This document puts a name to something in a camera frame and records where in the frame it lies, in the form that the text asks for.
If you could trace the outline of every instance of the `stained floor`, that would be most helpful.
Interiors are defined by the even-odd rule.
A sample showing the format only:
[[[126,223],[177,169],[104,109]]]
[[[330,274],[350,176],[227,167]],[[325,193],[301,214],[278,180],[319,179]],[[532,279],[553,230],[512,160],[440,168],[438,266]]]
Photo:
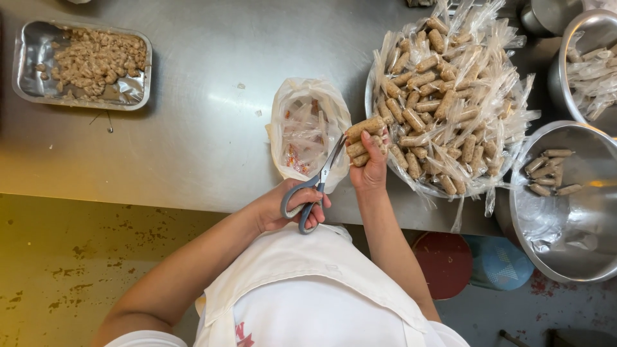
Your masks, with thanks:
[[[129,286],[224,216],[0,194],[0,347],[88,346]],[[348,228],[366,252],[362,228]],[[538,273],[514,291],[467,286],[436,304],[472,347],[511,346],[501,328],[532,347],[548,328],[617,330],[617,279],[564,286]],[[175,333],[191,346],[196,325],[191,308]]]

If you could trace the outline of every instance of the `scissors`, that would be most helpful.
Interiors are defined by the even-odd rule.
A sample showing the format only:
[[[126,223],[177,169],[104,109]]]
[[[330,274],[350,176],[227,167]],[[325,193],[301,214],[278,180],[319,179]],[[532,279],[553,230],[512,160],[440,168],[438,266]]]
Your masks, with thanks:
[[[323,188],[326,185],[326,178],[328,177],[328,174],[330,173],[330,168],[332,168],[332,165],[336,161],[336,158],[339,156],[339,153],[341,153],[341,150],[343,149],[343,147],[345,147],[345,141],[347,141],[347,137],[345,136],[345,134],[343,134],[343,135],[341,135],[339,141],[337,141],[336,145],[334,145],[334,148],[333,148],[332,152],[330,153],[330,156],[328,157],[328,160],[326,160],[326,163],[323,165],[323,167],[321,168],[319,173],[316,174],[310,180],[308,180],[308,181],[306,181],[304,183],[300,183],[299,185],[295,186],[294,188],[291,188],[285,194],[285,196],[283,196],[283,200],[281,201],[281,215],[283,217],[285,217],[286,219],[292,219],[300,211],[302,211],[302,216],[300,217],[300,221],[298,223],[298,229],[300,230],[300,233],[303,234],[303,235],[309,234],[315,228],[317,228],[317,225],[312,227],[312,228],[308,228],[308,229],[304,228],[304,225],[306,224],[306,221],[307,221],[307,219],[309,217],[310,210],[313,208],[313,205],[315,203],[303,203],[303,204],[300,204],[299,206],[297,206],[296,208],[294,208],[293,210],[288,212],[287,211],[287,204],[289,203],[289,199],[291,199],[291,196],[295,192],[299,191],[300,189],[303,189],[303,188],[313,188],[314,186],[317,186],[317,191],[323,193]],[[319,204],[319,206],[322,206],[323,205],[323,198],[321,200],[319,200],[317,202],[317,204]]]

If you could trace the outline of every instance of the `person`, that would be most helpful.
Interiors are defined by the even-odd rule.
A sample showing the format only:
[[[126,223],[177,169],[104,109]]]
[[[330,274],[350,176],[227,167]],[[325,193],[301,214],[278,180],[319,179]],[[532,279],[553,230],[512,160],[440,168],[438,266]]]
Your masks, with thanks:
[[[441,324],[424,275],[396,221],[386,191],[386,159],[364,131],[370,154],[350,166],[372,262],[342,227],[308,235],[281,217],[287,179],[175,251],[133,285],[105,317],[93,347],[185,347],[171,335],[196,302],[194,346],[468,346]],[[327,196],[304,188],[288,211]]]

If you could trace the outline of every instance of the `stainless steel table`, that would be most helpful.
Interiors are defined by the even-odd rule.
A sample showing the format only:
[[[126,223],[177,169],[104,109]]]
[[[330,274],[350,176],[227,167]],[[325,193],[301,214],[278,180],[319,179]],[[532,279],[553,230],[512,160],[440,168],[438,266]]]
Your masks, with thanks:
[[[403,0],[2,0],[0,10],[0,192],[218,212],[237,211],[281,180],[264,125],[286,77],[331,80],[357,122],[372,50],[387,30],[431,12]],[[10,80],[15,32],[36,17],[144,33],[155,53],[147,106],[111,112],[108,133],[107,117],[92,122],[100,111],[18,97]],[[558,43],[518,52],[520,71],[546,69]],[[544,80],[530,108],[550,109]],[[388,178],[401,227],[450,229],[458,201],[435,199],[438,208],[425,211],[408,186]],[[349,179],[331,199],[329,221],[362,223]],[[464,233],[500,234],[483,201],[466,201],[463,215]]]

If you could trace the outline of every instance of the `red stool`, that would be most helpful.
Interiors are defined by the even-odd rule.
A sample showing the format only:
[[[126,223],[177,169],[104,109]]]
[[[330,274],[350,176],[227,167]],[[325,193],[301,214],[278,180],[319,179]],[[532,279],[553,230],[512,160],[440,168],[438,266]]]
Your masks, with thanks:
[[[433,299],[453,298],[469,282],[473,259],[469,245],[461,235],[426,232],[415,240],[412,251]]]

